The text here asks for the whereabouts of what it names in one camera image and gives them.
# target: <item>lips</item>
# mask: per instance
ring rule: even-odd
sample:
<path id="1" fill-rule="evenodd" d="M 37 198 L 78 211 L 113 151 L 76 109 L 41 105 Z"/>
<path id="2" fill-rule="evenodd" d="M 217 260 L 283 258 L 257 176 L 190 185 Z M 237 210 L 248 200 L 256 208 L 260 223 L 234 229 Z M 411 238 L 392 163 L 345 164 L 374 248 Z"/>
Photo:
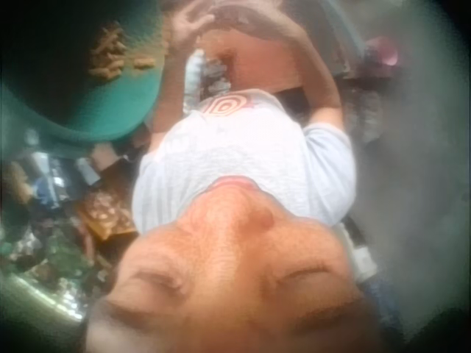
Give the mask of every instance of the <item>lips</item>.
<path id="1" fill-rule="evenodd" d="M 222 186 L 239 186 L 247 190 L 260 190 L 257 183 L 246 178 L 245 176 L 223 176 L 222 178 L 217 179 L 213 184 L 208 188 L 209 190 L 214 190 Z"/>

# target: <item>hand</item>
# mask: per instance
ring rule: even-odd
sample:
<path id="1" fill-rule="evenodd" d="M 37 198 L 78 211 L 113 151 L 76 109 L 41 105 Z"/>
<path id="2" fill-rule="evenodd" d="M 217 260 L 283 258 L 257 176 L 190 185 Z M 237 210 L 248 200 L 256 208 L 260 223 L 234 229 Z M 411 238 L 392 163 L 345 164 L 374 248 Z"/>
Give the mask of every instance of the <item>hand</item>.
<path id="1" fill-rule="evenodd" d="M 169 54 L 187 57 L 194 50 L 194 44 L 199 35 L 208 30 L 214 23 L 213 14 L 204 14 L 212 1 L 191 0 L 181 10 L 177 11 L 171 20 L 171 40 Z"/>
<path id="2" fill-rule="evenodd" d="M 262 39 L 292 40 L 303 31 L 269 1 L 222 0 L 210 11 L 219 24 Z"/>

